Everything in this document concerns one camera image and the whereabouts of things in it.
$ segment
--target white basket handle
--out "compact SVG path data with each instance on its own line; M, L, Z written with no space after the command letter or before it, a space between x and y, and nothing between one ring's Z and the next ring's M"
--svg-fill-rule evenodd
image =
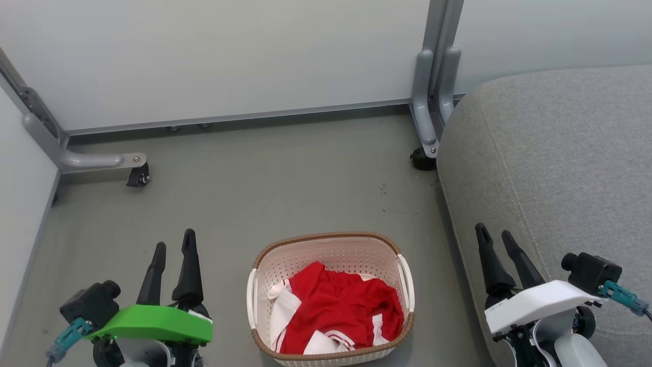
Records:
M256 328L256 272L258 269L252 269L249 273L249 280L246 284L246 314L249 317L249 326Z
M412 272L409 271L408 262L405 260L403 255L398 256L398 267L403 272L401 278L405 279L407 286L407 309L410 312L414 312L414 282L412 281Z

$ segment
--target floor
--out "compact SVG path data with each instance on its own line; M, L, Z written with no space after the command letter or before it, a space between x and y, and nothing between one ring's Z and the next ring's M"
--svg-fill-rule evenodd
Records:
M145 152L146 187L124 174L77 176L59 186L2 366L45 364L66 327L58 306L106 279L135 302L157 242L168 245L162 301L181 268L181 239L197 232L214 340L210 366L276 366L256 347L245 288L258 253L276 240L329 231L374 231L394 240L415 282L409 338L369 367L492 366L436 172L409 163L417 136L403 107L186 126L87 138L81 152ZM78 343L58 366L92 366Z

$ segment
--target plastic basket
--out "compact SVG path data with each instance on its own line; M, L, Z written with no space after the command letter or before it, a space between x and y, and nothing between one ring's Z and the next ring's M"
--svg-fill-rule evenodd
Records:
M396 289L405 315L401 334L390 343L341 353L274 352L267 329L273 302L267 299L267 291L314 261L323 263L328 270L374 276ZM349 366L382 358L406 339L414 323L414 284L408 262L393 242L371 232L313 234L271 244L258 255L249 274L246 301L254 341L263 352L288 367Z

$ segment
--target green plastic part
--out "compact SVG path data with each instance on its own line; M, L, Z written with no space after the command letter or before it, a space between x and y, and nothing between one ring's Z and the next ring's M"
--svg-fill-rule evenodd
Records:
M201 345L213 340L213 324L174 307L135 304L118 311L104 328L86 339L105 336Z

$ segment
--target white wall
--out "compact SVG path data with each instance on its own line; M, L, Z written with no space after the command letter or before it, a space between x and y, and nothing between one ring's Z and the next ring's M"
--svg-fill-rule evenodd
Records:
M410 98L430 0L2 0L64 130Z
M529 71L652 63L650 0L464 0L455 94Z
M0 351L57 176L3 87L0 76Z

